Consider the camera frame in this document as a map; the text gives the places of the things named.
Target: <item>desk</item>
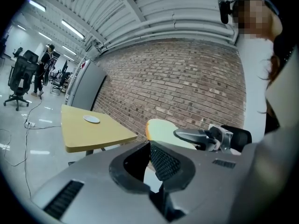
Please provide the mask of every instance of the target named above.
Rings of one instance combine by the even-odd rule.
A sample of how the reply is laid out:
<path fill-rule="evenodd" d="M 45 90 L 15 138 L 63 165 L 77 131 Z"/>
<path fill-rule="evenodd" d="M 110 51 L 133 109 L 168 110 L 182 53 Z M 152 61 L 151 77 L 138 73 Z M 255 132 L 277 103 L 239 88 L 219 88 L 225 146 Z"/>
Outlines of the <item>desk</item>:
<path fill-rule="evenodd" d="M 132 141 L 137 134 L 128 130 L 107 114 L 87 111 L 62 105 L 62 134 L 68 153 L 86 151 L 92 154 L 94 149 Z M 84 115 L 92 115 L 100 120 L 99 124 L 89 123 Z"/>

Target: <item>vent grille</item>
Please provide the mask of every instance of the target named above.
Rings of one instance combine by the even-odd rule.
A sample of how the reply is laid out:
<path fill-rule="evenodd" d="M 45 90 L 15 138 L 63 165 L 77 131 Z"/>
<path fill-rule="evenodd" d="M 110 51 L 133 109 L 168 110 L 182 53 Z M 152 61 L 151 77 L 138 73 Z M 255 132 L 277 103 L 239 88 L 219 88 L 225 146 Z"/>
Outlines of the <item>vent grille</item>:
<path fill-rule="evenodd" d="M 235 163 L 234 162 L 228 162 L 228 161 L 219 160 L 219 159 L 215 159 L 213 161 L 213 163 L 217 164 L 219 166 L 226 167 L 226 168 L 234 168 L 235 167 Z"/>
<path fill-rule="evenodd" d="M 83 187 L 83 183 L 70 181 L 62 191 L 44 209 L 46 213 L 56 219 L 60 219 L 67 208 L 70 206 L 78 192 Z"/>

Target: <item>power strip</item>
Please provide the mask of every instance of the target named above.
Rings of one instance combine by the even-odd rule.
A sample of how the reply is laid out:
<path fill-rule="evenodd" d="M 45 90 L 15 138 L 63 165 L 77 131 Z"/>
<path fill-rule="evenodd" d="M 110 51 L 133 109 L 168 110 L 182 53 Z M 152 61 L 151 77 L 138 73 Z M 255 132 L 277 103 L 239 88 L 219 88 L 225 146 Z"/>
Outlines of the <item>power strip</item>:
<path fill-rule="evenodd" d="M 33 122 L 28 122 L 28 121 L 26 121 L 26 122 L 24 123 L 24 125 L 25 125 L 25 128 L 27 129 L 28 126 L 29 126 L 29 128 L 33 128 L 36 124 L 33 123 Z"/>

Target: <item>refrigerator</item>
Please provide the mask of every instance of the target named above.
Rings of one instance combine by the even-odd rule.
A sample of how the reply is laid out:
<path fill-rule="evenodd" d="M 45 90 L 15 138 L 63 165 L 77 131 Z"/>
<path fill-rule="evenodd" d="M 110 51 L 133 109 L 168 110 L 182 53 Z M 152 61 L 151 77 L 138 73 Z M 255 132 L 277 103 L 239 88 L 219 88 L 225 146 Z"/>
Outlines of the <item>refrigerator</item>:
<path fill-rule="evenodd" d="M 105 77 L 106 72 L 93 61 L 79 64 L 66 91 L 65 104 L 91 110 Z"/>

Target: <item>white plate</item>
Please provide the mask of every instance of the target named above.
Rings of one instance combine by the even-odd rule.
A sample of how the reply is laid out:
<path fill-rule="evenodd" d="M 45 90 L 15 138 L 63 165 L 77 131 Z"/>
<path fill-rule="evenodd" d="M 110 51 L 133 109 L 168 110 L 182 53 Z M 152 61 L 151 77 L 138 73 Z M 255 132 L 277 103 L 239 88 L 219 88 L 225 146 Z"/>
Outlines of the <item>white plate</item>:
<path fill-rule="evenodd" d="M 88 121 L 91 122 L 93 124 L 98 124 L 100 122 L 100 120 L 97 117 L 91 116 L 91 115 L 84 115 L 83 118 Z"/>

